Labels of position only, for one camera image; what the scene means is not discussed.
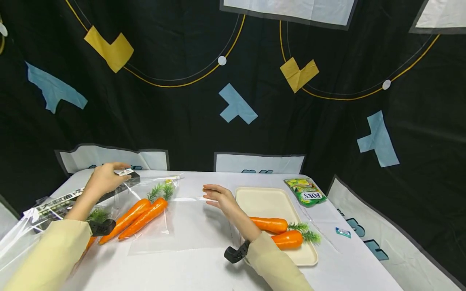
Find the beige tray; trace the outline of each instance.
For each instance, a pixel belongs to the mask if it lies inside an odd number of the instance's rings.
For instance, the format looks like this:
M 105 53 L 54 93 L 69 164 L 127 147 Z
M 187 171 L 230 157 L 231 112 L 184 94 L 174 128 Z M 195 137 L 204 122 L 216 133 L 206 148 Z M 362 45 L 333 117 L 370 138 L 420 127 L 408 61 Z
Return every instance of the beige tray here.
M 282 189 L 239 187 L 236 189 L 236 201 L 251 217 L 276 217 L 286 219 L 288 223 L 301 222 L 288 194 Z M 297 266 L 313 266 L 319 260 L 311 242 L 302 244 L 299 249 L 284 252 Z

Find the beige sleeve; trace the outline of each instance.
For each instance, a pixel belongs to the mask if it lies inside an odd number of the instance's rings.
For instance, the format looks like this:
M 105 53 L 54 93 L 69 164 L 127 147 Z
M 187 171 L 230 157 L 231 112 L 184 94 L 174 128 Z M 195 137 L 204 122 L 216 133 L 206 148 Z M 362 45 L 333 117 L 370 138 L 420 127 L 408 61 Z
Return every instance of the beige sleeve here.
M 249 245 L 246 259 L 273 291 L 314 291 L 298 267 L 265 232 Z
M 56 291 L 63 285 L 89 242 L 89 224 L 52 222 L 4 291 Z

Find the black wrist device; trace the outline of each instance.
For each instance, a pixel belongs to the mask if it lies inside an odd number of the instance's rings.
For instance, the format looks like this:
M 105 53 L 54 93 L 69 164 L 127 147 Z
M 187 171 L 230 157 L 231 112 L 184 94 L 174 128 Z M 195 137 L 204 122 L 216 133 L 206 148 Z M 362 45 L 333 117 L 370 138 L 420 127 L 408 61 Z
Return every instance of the black wrist device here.
M 246 240 L 240 246 L 238 250 L 235 250 L 233 247 L 228 247 L 225 250 L 223 256 L 232 264 L 239 262 L 247 255 L 247 250 L 249 249 L 249 244 L 251 242 Z
M 116 221 L 113 219 L 107 219 L 103 223 L 95 221 L 89 221 L 88 223 L 93 237 L 107 236 L 117 225 Z

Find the white circle dot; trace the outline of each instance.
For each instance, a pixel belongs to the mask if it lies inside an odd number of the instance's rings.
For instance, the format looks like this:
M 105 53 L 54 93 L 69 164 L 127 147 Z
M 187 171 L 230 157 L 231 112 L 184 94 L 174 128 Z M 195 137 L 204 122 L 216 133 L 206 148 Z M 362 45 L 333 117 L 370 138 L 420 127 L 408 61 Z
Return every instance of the white circle dot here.
M 226 64 L 226 57 L 221 55 L 218 61 L 219 61 L 219 65 L 224 66 Z
M 384 83 L 382 84 L 382 89 L 386 90 L 386 89 L 390 88 L 390 85 L 391 85 L 391 81 L 390 80 L 385 80 Z
M 1 22 L 0 22 L 0 34 L 2 34 L 5 37 L 8 36 L 8 30 Z

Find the black backdrop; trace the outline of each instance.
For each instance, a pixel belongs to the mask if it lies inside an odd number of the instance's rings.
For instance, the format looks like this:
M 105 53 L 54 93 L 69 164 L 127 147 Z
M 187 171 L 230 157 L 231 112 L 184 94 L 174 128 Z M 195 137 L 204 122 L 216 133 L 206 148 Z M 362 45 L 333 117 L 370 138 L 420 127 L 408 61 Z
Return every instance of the black backdrop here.
M 82 143 L 167 149 L 170 169 L 185 171 L 212 171 L 214 152 L 306 154 L 303 174 L 323 189 L 338 175 L 466 284 L 466 37 L 408 33 L 422 2 L 360 0 L 348 31 L 246 16 L 226 66 L 162 88 L 112 72 L 66 1 L 3 0 L 0 191 L 17 211 L 31 207 L 68 178 L 54 151 Z M 156 79 L 202 70 L 232 46 L 243 20 L 209 1 L 77 3 L 87 29 L 109 43 L 122 32 L 135 50 L 129 63 Z M 311 94 L 293 94 L 279 70 L 290 53 L 300 67 L 316 60 Z M 85 96 L 84 110 L 64 101 L 45 110 L 26 61 Z M 220 117 L 227 83 L 259 116 L 250 125 Z M 359 152 L 379 110 L 399 165 L 381 168 L 374 151 Z

